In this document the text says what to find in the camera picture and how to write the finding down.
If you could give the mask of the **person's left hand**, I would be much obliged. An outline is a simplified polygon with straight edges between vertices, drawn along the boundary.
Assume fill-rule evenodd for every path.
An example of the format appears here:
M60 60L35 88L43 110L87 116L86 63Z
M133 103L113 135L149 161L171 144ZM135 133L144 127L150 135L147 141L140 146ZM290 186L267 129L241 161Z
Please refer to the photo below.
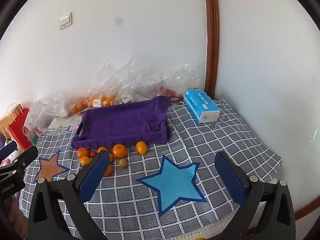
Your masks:
M26 239L28 234L28 219L20 210L19 202L14 195L10 197L10 209L8 218L21 239Z

